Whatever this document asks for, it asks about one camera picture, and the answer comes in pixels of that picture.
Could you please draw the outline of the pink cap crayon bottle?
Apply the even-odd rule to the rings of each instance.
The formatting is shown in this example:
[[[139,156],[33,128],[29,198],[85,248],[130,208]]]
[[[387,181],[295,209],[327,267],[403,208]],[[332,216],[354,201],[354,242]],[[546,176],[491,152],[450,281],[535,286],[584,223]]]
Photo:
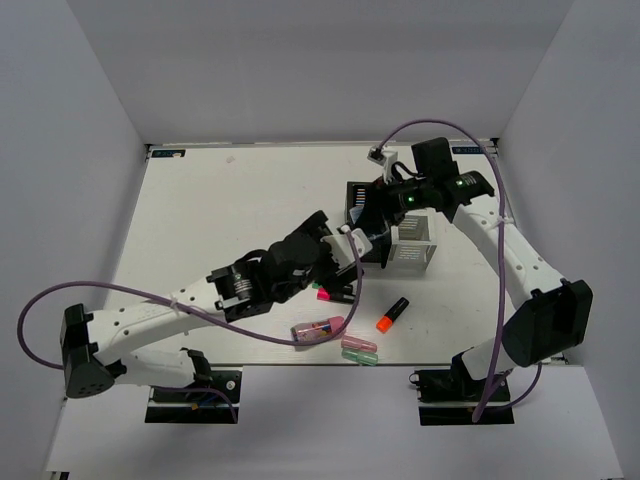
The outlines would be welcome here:
[[[335,334],[344,324],[345,319],[334,316],[324,320],[303,322],[290,329],[295,350],[304,350],[315,346],[318,341],[324,341]]]

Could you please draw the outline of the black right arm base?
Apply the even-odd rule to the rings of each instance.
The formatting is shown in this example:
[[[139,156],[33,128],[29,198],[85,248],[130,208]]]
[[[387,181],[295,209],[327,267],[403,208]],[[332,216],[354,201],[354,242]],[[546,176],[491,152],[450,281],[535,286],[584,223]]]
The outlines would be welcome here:
[[[495,388],[480,419],[472,416],[479,405],[485,387],[484,380],[473,380],[464,369],[462,355],[456,355],[448,369],[415,370],[409,376],[416,390],[420,425],[424,427],[513,425],[514,415],[508,404],[511,394],[504,374],[497,375],[490,385]]]

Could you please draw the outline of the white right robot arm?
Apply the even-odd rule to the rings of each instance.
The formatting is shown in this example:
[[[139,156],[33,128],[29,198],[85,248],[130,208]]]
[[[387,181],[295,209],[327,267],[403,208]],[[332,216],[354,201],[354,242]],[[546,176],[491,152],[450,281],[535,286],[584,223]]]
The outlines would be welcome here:
[[[477,171],[460,171],[447,139],[412,145],[414,170],[395,151],[374,147],[369,160],[382,176],[365,187],[364,203],[352,219],[381,261],[391,252],[391,230],[411,211],[442,214],[478,249],[499,277],[501,300],[514,307],[501,315],[494,338],[453,357],[449,370],[421,377],[427,403],[490,399],[508,373],[581,344],[593,301],[583,280],[569,281],[546,263],[507,218],[500,190]]]

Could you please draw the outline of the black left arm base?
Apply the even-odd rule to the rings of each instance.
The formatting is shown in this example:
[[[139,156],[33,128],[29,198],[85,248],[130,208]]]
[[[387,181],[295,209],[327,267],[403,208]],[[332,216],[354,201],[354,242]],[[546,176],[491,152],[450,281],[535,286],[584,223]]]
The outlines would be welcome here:
[[[183,348],[193,367],[186,387],[153,388],[145,413],[147,424],[224,425],[239,419],[241,369],[214,368],[203,352]]]

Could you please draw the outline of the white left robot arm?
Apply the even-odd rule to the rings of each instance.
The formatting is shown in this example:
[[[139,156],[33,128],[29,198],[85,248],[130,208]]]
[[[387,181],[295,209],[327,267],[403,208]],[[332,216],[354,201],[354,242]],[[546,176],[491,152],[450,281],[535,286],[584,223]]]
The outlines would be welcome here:
[[[331,232],[318,211],[268,249],[253,250],[165,297],[88,312],[81,304],[63,315],[60,345],[65,394],[82,399],[118,383],[179,388],[199,399],[211,387],[202,353],[152,345],[205,326],[268,313],[313,283],[341,289],[358,275],[357,262],[373,246],[360,229]]]

